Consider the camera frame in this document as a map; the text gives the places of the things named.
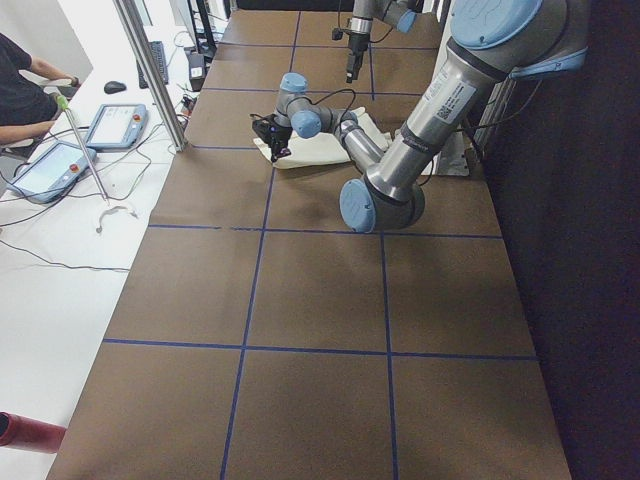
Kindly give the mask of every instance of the blue joint cap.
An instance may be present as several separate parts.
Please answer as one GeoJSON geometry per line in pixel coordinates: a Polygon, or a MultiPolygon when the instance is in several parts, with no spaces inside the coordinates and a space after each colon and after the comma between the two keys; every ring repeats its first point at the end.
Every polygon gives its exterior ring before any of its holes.
{"type": "Polygon", "coordinates": [[[307,91],[307,79],[299,73],[285,73],[280,82],[280,89],[291,93],[304,93],[307,91]]]}
{"type": "Polygon", "coordinates": [[[501,45],[520,33],[537,15],[543,0],[457,2],[451,14],[451,36],[469,50],[501,45]]]}
{"type": "Polygon", "coordinates": [[[291,127],[301,138],[311,138],[320,133],[322,122],[317,113],[311,110],[300,110],[291,117],[291,127]]]}
{"type": "Polygon", "coordinates": [[[400,20],[398,20],[398,26],[396,27],[399,32],[407,33],[413,27],[413,22],[416,21],[418,15],[413,10],[408,10],[402,14],[400,20]]]}
{"type": "Polygon", "coordinates": [[[349,180],[340,192],[342,219],[356,232],[369,233],[376,226],[376,209],[371,193],[360,180],[349,180]]]}

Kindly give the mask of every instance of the white cloth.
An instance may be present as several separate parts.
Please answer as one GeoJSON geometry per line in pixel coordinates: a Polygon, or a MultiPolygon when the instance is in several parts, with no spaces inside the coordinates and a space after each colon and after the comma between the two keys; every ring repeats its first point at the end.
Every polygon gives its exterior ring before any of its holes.
{"type": "MultiPolygon", "coordinates": [[[[371,140],[383,151],[386,151],[391,145],[391,134],[380,132],[369,114],[365,112],[364,107],[357,108],[354,113],[358,117],[358,124],[371,140]]],[[[271,150],[269,146],[259,138],[254,138],[253,143],[258,146],[262,155],[270,162],[271,150]]],[[[291,140],[289,140],[289,150],[291,150],[291,155],[280,158],[273,164],[274,167],[296,168],[310,165],[329,165],[350,160],[346,150],[330,133],[319,133],[313,138],[303,139],[293,132],[291,140]]]]}

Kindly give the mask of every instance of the metal rod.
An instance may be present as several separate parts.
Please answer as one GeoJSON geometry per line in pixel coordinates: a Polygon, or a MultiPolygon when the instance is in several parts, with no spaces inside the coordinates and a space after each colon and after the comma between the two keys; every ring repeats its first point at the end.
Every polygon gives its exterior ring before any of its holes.
{"type": "Polygon", "coordinates": [[[104,189],[104,185],[102,185],[102,181],[100,180],[100,176],[98,175],[98,171],[96,170],[96,167],[93,166],[93,162],[91,161],[91,155],[89,155],[87,146],[84,144],[84,140],[82,139],[82,136],[80,136],[80,131],[78,130],[78,127],[76,126],[76,122],[73,119],[73,113],[71,112],[71,110],[69,110],[69,108],[65,108],[64,113],[67,115],[67,120],[69,120],[69,124],[73,129],[73,133],[76,136],[78,145],[80,145],[80,149],[84,154],[84,158],[87,160],[87,164],[89,165],[91,174],[93,175],[93,178],[96,180],[96,184],[98,185],[98,190],[100,190],[100,195],[102,196],[102,199],[105,202],[108,202],[109,197],[107,196],[107,191],[104,189]]]}
{"type": "Polygon", "coordinates": [[[169,132],[176,151],[181,152],[187,144],[182,126],[174,111],[169,93],[164,86],[158,67],[149,48],[149,40],[144,31],[144,26],[133,0],[113,0],[120,16],[122,26],[129,38],[136,60],[145,75],[151,96],[158,107],[160,117],[169,132]]]}

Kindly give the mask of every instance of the person's arm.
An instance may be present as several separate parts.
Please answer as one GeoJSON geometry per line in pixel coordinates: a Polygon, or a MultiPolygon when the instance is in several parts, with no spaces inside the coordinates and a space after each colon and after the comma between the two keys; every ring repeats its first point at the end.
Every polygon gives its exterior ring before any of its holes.
{"type": "Polygon", "coordinates": [[[44,135],[53,127],[54,121],[32,123],[29,125],[0,126],[0,145],[19,142],[28,138],[44,135]]]}
{"type": "Polygon", "coordinates": [[[31,66],[29,67],[29,71],[35,73],[36,75],[40,75],[41,77],[48,78],[49,80],[60,80],[63,78],[68,78],[72,82],[72,87],[80,86],[78,77],[74,77],[73,75],[64,73],[58,67],[51,65],[49,62],[39,57],[31,57],[31,66]]]}

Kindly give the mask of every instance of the cable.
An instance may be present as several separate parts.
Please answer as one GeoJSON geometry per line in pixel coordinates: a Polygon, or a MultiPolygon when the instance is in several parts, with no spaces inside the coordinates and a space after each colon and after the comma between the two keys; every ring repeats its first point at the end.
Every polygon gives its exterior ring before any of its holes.
{"type": "Polygon", "coordinates": [[[480,163],[483,163],[484,151],[482,150],[482,148],[480,148],[480,145],[478,145],[478,142],[476,142],[475,135],[473,134],[473,130],[471,130],[471,124],[469,123],[468,118],[465,118],[464,120],[462,120],[462,128],[464,130],[464,134],[467,136],[467,138],[471,142],[471,146],[473,147],[473,150],[476,152],[478,161],[480,163]]]}
{"type": "Polygon", "coordinates": [[[62,200],[64,199],[64,196],[58,198],[55,202],[53,202],[51,205],[47,206],[45,209],[40,210],[39,212],[31,215],[30,217],[27,218],[23,218],[22,220],[16,220],[15,222],[9,222],[9,223],[1,223],[0,227],[10,227],[11,225],[18,225],[19,223],[24,223],[28,220],[31,220],[39,215],[42,215],[45,212],[48,212],[49,210],[51,210],[53,207],[55,207],[57,204],[59,204],[62,200]]]}
{"type": "Polygon", "coordinates": [[[209,12],[207,12],[207,15],[210,16],[211,18],[215,18],[216,20],[220,20],[221,22],[228,22],[229,21],[229,19],[225,20],[224,18],[216,17],[215,15],[213,15],[213,14],[211,14],[209,12]]]}
{"type": "MultiPolygon", "coordinates": [[[[25,165],[29,165],[29,162],[22,162],[20,165],[18,165],[14,170],[13,170],[13,178],[16,178],[16,175],[18,175],[18,170],[20,170],[22,167],[24,167],[25,165]]],[[[9,183],[9,181],[4,178],[4,175],[2,175],[2,179],[6,182],[9,183]]]]}
{"type": "MultiPolygon", "coordinates": [[[[78,127],[78,130],[89,130],[89,127],[78,127]]],[[[60,140],[58,137],[62,136],[62,135],[66,135],[68,133],[73,132],[72,128],[67,128],[66,130],[62,130],[60,132],[56,132],[56,133],[52,133],[49,132],[47,133],[47,135],[45,135],[41,140],[38,141],[38,145],[44,143],[44,142],[48,142],[51,139],[56,139],[56,140],[60,140]]]]}
{"type": "Polygon", "coordinates": [[[136,178],[133,180],[133,184],[131,185],[131,188],[129,189],[129,192],[124,197],[122,197],[122,198],[109,197],[109,198],[111,198],[113,200],[120,200],[120,201],[128,199],[131,196],[131,194],[134,192],[134,190],[137,188],[137,186],[140,184],[140,182],[142,181],[142,177],[144,176],[144,173],[148,170],[148,168],[151,166],[153,161],[151,160],[151,157],[149,157],[148,155],[145,155],[144,153],[142,153],[140,151],[140,147],[141,146],[142,146],[142,143],[140,143],[140,145],[138,145],[135,148],[135,151],[138,153],[138,155],[142,155],[144,158],[147,159],[147,164],[144,166],[142,171],[140,173],[138,173],[136,178]]]}
{"type": "Polygon", "coordinates": [[[431,177],[433,176],[433,158],[429,160],[429,163],[431,164],[429,175],[427,175],[427,179],[424,182],[418,184],[419,187],[424,187],[427,183],[429,183],[429,180],[431,180],[431,177]]]}
{"type": "MultiPolygon", "coordinates": [[[[145,143],[147,143],[155,134],[156,132],[159,130],[159,128],[162,127],[162,123],[157,123],[155,124],[152,128],[151,131],[149,132],[149,135],[147,135],[143,140],[141,140],[140,142],[138,142],[138,144],[132,148],[130,148],[129,150],[126,151],[126,153],[124,155],[122,155],[120,158],[118,158],[117,160],[114,160],[113,162],[107,163],[104,167],[96,169],[97,172],[102,172],[103,170],[106,170],[109,167],[112,167],[114,165],[117,165],[118,163],[120,163],[122,160],[124,160],[125,158],[127,158],[129,155],[131,155],[134,151],[136,151],[139,147],[141,147],[142,145],[144,145],[145,143]]],[[[91,175],[87,175],[86,177],[81,178],[78,181],[82,181],[85,180],[87,178],[89,178],[91,175]]]]}
{"type": "MultiPolygon", "coordinates": [[[[480,130],[482,128],[495,127],[496,125],[500,125],[502,123],[508,122],[509,120],[513,120],[515,117],[520,115],[529,106],[529,104],[533,100],[533,97],[535,97],[536,92],[538,91],[538,88],[540,88],[540,85],[542,85],[542,80],[538,80],[536,87],[533,89],[533,91],[529,95],[529,98],[527,98],[527,101],[524,102],[524,104],[514,114],[509,115],[508,117],[503,118],[502,120],[498,120],[497,122],[486,123],[484,125],[477,125],[475,127],[469,126],[468,130],[473,132],[476,130],[480,130]]],[[[458,128],[457,130],[454,130],[454,132],[464,132],[465,130],[466,130],[465,128],[458,128]]]]}
{"type": "Polygon", "coordinates": [[[393,27],[389,27],[389,30],[387,30],[387,33],[385,33],[382,38],[380,40],[369,40],[369,43],[380,43],[383,40],[385,40],[390,34],[391,32],[393,32],[393,27]]]}
{"type": "MultiPolygon", "coordinates": [[[[25,164],[23,163],[22,165],[18,165],[18,167],[16,167],[16,170],[17,170],[18,168],[20,168],[21,166],[23,166],[23,165],[25,165],[25,164]]],[[[16,188],[16,189],[20,192],[20,195],[22,195],[21,197],[8,198],[8,199],[6,199],[6,200],[0,200],[0,203],[13,202],[13,201],[16,201],[16,200],[22,200],[22,199],[25,199],[25,200],[28,200],[29,202],[31,202],[31,203],[33,203],[33,204],[35,204],[35,205],[41,205],[41,202],[34,202],[33,200],[31,200],[31,198],[32,198],[32,197],[36,197],[36,196],[38,196],[38,195],[42,195],[42,194],[44,194],[44,193],[54,193],[54,192],[59,192],[59,191],[61,191],[61,190],[64,190],[64,188],[54,188],[54,189],[52,189],[52,190],[45,190],[44,192],[32,193],[32,194],[30,194],[30,195],[29,195],[29,194],[26,194],[25,192],[23,192],[19,187],[16,187],[16,186],[11,182],[11,180],[8,180],[8,179],[7,179],[7,177],[5,177],[5,176],[4,176],[4,174],[3,174],[1,171],[0,171],[0,178],[2,178],[2,180],[3,180],[5,183],[7,183],[8,185],[11,185],[11,186],[13,186],[14,188],[16,188]]]]}
{"type": "Polygon", "coordinates": [[[173,47],[173,52],[171,52],[171,56],[169,57],[169,61],[167,62],[167,68],[171,66],[171,62],[173,62],[173,57],[176,56],[176,53],[178,52],[179,49],[180,47],[178,46],[173,47]]]}
{"type": "Polygon", "coordinates": [[[338,30],[342,30],[342,21],[340,20],[341,11],[342,11],[342,0],[338,0],[338,30]]]}
{"type": "Polygon", "coordinates": [[[187,35],[189,35],[189,32],[188,32],[187,30],[180,30],[178,33],[176,33],[176,34],[173,36],[173,45],[174,45],[175,47],[178,47],[178,48],[184,48],[184,45],[183,45],[183,44],[178,44],[178,43],[176,43],[176,40],[178,39],[178,37],[179,37],[180,35],[184,34],[184,33],[186,33],[187,35]]]}
{"type": "Polygon", "coordinates": [[[53,267],[64,267],[64,268],[68,268],[69,270],[98,270],[98,271],[109,271],[109,272],[118,272],[118,273],[127,273],[129,271],[128,268],[120,268],[120,267],[94,267],[91,265],[67,265],[66,263],[61,263],[61,262],[52,262],[50,260],[47,260],[46,258],[41,257],[37,253],[33,253],[32,251],[27,250],[26,248],[16,247],[15,245],[11,245],[10,243],[5,242],[4,240],[0,240],[0,243],[2,243],[3,245],[9,248],[12,248],[13,250],[28,253],[29,255],[32,255],[36,257],[38,260],[42,260],[46,264],[51,265],[53,267]]]}
{"type": "Polygon", "coordinates": [[[327,95],[325,95],[324,97],[322,97],[320,100],[316,101],[316,102],[312,102],[310,99],[309,102],[311,103],[311,105],[318,105],[321,102],[324,102],[325,100],[327,100],[328,98],[333,97],[334,95],[337,95],[338,93],[350,93],[352,95],[351,97],[351,101],[349,102],[349,105],[347,105],[347,108],[344,109],[344,111],[342,112],[342,115],[340,115],[340,120],[338,123],[342,123],[344,121],[344,116],[346,115],[346,113],[349,111],[349,109],[353,106],[353,104],[356,101],[356,97],[358,96],[358,94],[356,93],[356,91],[353,88],[341,88],[340,90],[335,90],[327,95]]]}

